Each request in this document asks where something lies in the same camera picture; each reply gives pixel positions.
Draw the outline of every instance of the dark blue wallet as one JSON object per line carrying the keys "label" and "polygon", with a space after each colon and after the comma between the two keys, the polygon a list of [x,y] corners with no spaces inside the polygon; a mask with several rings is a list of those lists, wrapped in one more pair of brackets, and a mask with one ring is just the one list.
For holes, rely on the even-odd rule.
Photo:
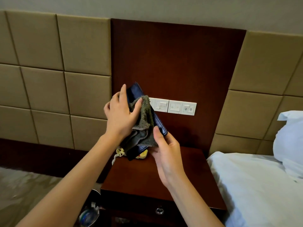
{"label": "dark blue wallet", "polygon": [[[135,82],[130,88],[126,90],[127,94],[127,101],[128,103],[132,103],[135,99],[139,98],[140,96],[144,96],[144,93],[137,82]],[[163,123],[159,119],[159,117],[154,112],[153,108],[151,107],[151,113],[153,116],[153,120],[156,126],[159,127],[160,132],[163,136],[167,135],[167,130],[164,127]],[[135,146],[127,152],[128,160],[135,159],[139,154],[145,151],[148,147],[147,146]]]}

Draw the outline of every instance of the drawer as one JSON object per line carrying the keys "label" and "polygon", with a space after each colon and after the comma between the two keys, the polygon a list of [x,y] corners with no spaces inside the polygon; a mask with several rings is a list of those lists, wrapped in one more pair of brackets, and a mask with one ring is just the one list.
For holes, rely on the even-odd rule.
{"label": "drawer", "polygon": [[167,226],[186,226],[173,201],[101,189],[101,206],[122,218]]}

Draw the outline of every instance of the hand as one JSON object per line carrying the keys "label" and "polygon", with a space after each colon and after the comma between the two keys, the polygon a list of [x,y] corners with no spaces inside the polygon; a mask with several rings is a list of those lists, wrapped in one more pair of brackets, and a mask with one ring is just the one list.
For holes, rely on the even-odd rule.
{"label": "hand", "polygon": [[130,135],[139,117],[141,105],[142,98],[136,102],[134,111],[129,111],[126,85],[123,84],[121,91],[117,92],[111,101],[104,106],[104,112],[107,117],[106,134],[116,137],[119,143]]}
{"label": "hand", "polygon": [[169,187],[174,179],[186,177],[180,145],[171,133],[163,137],[158,126],[154,127],[154,139],[159,147],[149,148],[149,151],[156,161],[162,183]]}

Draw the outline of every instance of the green towel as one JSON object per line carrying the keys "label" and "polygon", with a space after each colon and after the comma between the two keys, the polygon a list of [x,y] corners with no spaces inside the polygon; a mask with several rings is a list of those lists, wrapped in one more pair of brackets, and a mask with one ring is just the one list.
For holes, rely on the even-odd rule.
{"label": "green towel", "polygon": [[123,148],[126,154],[127,151],[134,146],[158,146],[153,135],[154,120],[152,117],[149,97],[142,96],[136,99],[134,102],[129,103],[129,110],[130,112],[133,112],[134,106],[140,98],[142,98],[143,101],[139,118],[132,128],[131,134],[127,136],[120,144],[120,148]]}

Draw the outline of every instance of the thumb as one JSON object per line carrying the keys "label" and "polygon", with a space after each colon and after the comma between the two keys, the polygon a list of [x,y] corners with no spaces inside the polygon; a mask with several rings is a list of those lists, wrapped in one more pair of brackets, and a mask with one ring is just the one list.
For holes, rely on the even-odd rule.
{"label": "thumb", "polygon": [[131,113],[132,116],[134,117],[134,120],[137,121],[138,117],[139,117],[139,114],[140,114],[140,111],[141,111],[141,106],[142,106],[142,102],[143,102],[143,99],[140,98],[136,104],[134,105],[134,110],[133,112]]}
{"label": "thumb", "polygon": [[158,126],[154,127],[154,139],[155,139],[156,143],[158,144],[160,150],[168,147],[168,144],[165,141],[163,135],[161,134]]}

